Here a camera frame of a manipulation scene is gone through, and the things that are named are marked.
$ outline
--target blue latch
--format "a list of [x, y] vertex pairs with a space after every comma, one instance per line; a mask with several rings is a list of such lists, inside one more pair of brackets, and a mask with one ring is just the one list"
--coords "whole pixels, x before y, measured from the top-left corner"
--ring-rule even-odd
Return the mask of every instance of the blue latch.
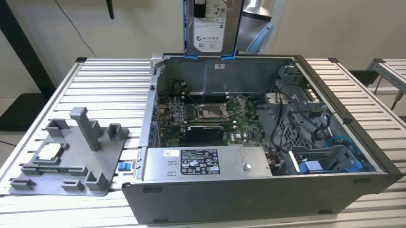
[[119, 172], [131, 171], [131, 163], [120, 162], [119, 163]]

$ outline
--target hard disk drive label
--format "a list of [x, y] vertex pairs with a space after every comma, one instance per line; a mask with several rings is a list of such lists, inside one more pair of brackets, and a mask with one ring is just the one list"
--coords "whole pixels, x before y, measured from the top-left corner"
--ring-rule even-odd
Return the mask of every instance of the hard disk drive label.
[[224, 0], [207, 0], [205, 17], [193, 19], [193, 45], [201, 52], [223, 49], [227, 5]]
[[183, 175], [220, 174], [220, 163], [215, 149], [180, 150], [180, 164]]

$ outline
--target motherboard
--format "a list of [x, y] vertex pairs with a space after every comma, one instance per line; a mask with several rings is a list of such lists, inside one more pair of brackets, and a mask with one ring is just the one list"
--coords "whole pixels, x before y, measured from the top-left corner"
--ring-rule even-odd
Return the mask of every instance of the motherboard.
[[197, 96], [160, 99], [161, 147], [267, 144], [253, 108], [259, 101], [248, 96], [224, 96], [204, 101], [208, 103], [200, 104]]

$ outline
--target blue cable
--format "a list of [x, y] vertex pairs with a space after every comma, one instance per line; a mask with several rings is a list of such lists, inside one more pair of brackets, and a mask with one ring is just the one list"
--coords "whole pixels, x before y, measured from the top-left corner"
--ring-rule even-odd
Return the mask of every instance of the blue cable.
[[328, 146], [328, 143], [330, 143], [332, 140], [335, 140], [335, 139], [342, 139], [342, 140], [344, 140], [347, 143], [350, 143], [350, 145], [351, 145], [351, 147], [352, 147], [352, 149], [354, 149], [354, 153], [355, 153], [354, 156], [356, 157], [356, 156], [358, 156], [358, 150], [356, 150], [356, 148], [355, 148], [352, 142], [351, 142], [346, 137], [334, 136], [332, 138], [330, 138], [330, 139], [326, 141], [323, 148], [326, 148], [326, 147]]

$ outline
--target aluminum workbench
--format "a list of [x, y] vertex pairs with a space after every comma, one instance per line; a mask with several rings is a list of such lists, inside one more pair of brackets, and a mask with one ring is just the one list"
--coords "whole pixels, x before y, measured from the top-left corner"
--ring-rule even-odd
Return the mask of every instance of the aluminum workbench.
[[[340, 63], [307, 59], [343, 105], [352, 113], [378, 146], [406, 174], [406, 124], [358, 82]], [[69, 110], [88, 108], [88, 117], [100, 126], [120, 123], [129, 128], [120, 161], [137, 157], [140, 125], [149, 88], [149, 60], [86, 59], [74, 63], [37, 119], [0, 169], [0, 226], [13, 227], [107, 227], [136, 226], [137, 221], [120, 191], [131, 175], [117, 173], [105, 197], [9, 196], [12, 177], [20, 173], [46, 137], [44, 127], [52, 118], [64, 118]], [[406, 227], [406, 177], [378, 195], [360, 197], [338, 215], [275, 218], [177, 227]]]
[[375, 71], [402, 93], [406, 93], [406, 59], [376, 58], [367, 70]]

